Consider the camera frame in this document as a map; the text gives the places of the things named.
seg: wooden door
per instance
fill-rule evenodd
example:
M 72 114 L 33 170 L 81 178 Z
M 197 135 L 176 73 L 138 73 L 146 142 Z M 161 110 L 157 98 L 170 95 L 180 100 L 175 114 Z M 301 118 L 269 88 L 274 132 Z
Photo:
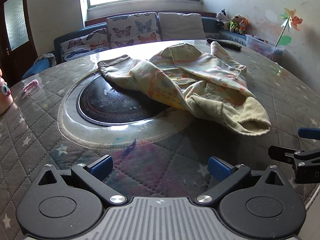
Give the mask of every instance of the wooden door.
M 37 58 L 26 0 L 0 0 L 0 49 L 2 70 L 12 86 Z

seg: black and white plush toy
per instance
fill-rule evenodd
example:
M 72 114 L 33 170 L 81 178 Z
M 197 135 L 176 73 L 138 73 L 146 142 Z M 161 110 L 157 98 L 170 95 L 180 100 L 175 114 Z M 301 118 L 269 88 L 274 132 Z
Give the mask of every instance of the black and white plush toy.
M 216 23 L 217 23 L 217 25 L 219 27 L 223 27 L 224 26 L 223 20 L 226 19 L 226 16 L 227 16 L 227 14 L 226 14 L 226 10 L 225 9 L 220 10 L 218 12 L 218 14 L 217 14 L 217 22 Z

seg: quilted tablecloth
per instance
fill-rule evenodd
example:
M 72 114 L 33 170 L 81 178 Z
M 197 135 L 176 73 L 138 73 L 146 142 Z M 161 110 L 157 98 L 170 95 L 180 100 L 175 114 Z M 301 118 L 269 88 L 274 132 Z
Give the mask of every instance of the quilted tablecloth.
M 186 42 L 210 52 L 205 41 Z M 241 53 L 228 53 L 247 66 L 248 88 L 268 112 L 272 128 L 263 136 L 238 135 L 215 122 L 196 119 L 183 131 L 155 143 L 99 151 L 74 144 L 60 134 L 57 113 L 61 100 L 76 80 L 97 68 L 97 62 L 123 54 L 148 59 L 176 43 L 158 42 L 100 52 L 52 67 L 11 88 L 14 104 L 0 116 L 1 240 L 22 238 L 15 209 L 46 163 L 69 169 L 75 163 L 89 164 L 105 154 L 112 155 L 114 169 L 104 182 L 128 198 L 193 198 L 217 183 L 207 171 L 209 156 L 216 155 L 233 165 L 244 163 L 253 170 L 264 170 L 271 164 L 280 166 L 304 203 L 311 203 L 318 185 L 296 185 L 292 167 L 270 160 L 268 148 L 319 148 L 320 142 L 299 138 L 297 129 L 319 127 L 320 98 L 287 70 L 246 47 Z M 34 78 L 40 86 L 30 94 L 22 93 L 22 87 Z

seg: frosted glass door panel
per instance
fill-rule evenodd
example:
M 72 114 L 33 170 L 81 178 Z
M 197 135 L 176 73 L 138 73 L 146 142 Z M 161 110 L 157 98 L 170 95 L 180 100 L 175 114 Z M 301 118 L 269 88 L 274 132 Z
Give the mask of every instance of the frosted glass door panel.
M 22 0 L 7 0 L 4 3 L 4 18 L 11 50 L 29 41 Z

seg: plush toy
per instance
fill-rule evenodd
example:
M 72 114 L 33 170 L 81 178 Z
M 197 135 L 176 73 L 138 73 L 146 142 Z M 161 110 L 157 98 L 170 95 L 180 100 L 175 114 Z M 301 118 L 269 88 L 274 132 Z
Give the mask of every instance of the plush toy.
M 246 18 L 243 18 L 242 21 L 239 23 L 239 34 L 244 35 L 245 28 L 248 25 L 248 20 Z
M 11 91 L 8 88 L 7 82 L 2 78 L 2 71 L 0 69 L 0 114 L 3 114 L 11 106 L 12 102 Z
M 231 20 L 230 22 L 228 22 L 224 25 L 224 29 L 226 31 L 228 31 L 228 30 L 231 31 L 232 33 L 234 33 L 234 32 L 237 33 L 239 31 L 239 27 L 240 27 L 239 24 L 243 20 L 243 17 L 238 14 L 236 16 L 233 16 L 230 20 Z
M 219 27 L 223 27 L 224 26 L 224 22 L 223 20 L 226 20 L 226 10 L 223 9 L 223 10 L 220 10 L 217 14 L 217 21 L 216 21 L 216 24 L 219 26 Z

